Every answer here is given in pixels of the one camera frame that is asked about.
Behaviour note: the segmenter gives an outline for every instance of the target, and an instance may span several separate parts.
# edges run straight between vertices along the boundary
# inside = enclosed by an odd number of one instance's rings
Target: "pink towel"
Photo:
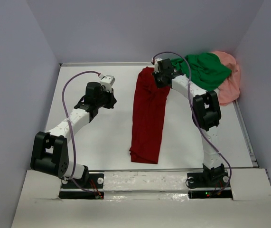
[[[226,106],[240,95],[240,67],[232,55],[223,51],[214,51],[212,53],[219,57],[224,66],[232,70],[231,75],[219,86],[219,103],[221,106]]]

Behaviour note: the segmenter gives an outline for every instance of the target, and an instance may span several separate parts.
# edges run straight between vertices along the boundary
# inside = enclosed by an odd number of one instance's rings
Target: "robotic arm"
[[[100,82],[89,82],[85,95],[80,99],[69,115],[55,128],[48,132],[36,134],[31,158],[31,169],[44,172],[58,178],[69,178],[72,174],[73,162],[68,158],[68,143],[71,140],[70,121],[74,134],[90,123],[98,114],[99,108],[114,108],[116,99],[113,95],[113,76],[100,76]],[[53,148],[53,153],[46,149]],[[76,164],[74,179],[86,183],[89,178],[88,167]]]
[[[172,89],[181,93],[187,99],[192,100],[194,115],[198,120],[204,136],[213,144],[217,145],[217,132],[221,110],[215,91],[207,92],[194,83],[190,84],[190,97],[188,97],[189,79],[174,70],[170,59],[155,59],[154,78],[158,88],[170,86]],[[211,145],[202,136],[204,151],[203,172],[188,173],[189,187],[214,187],[224,176],[228,174],[224,170],[224,165]]]

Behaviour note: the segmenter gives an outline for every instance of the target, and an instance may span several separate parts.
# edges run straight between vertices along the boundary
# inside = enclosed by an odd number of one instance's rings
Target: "red cloth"
[[[158,89],[146,67],[137,79],[133,103],[131,162],[157,164],[162,141],[165,105],[170,87]]]

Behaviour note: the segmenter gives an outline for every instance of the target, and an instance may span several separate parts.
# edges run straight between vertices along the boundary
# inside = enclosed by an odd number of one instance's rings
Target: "pile of cloth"
[[[233,56],[222,51],[188,55],[193,81],[207,91],[218,90],[221,106],[240,95],[240,67]],[[189,76],[188,66],[181,58],[172,59],[177,70]],[[152,75],[154,68],[146,67],[138,76],[133,103],[133,127],[130,155],[132,162],[157,164],[162,140],[165,106],[170,88],[158,89]]]

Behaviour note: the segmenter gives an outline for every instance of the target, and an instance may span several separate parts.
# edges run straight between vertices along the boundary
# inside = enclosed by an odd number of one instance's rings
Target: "green cloth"
[[[231,70],[221,64],[217,55],[203,53],[185,57],[191,68],[191,81],[207,91],[214,90],[231,74]],[[171,63],[177,71],[189,78],[187,64],[181,58],[172,59]]]

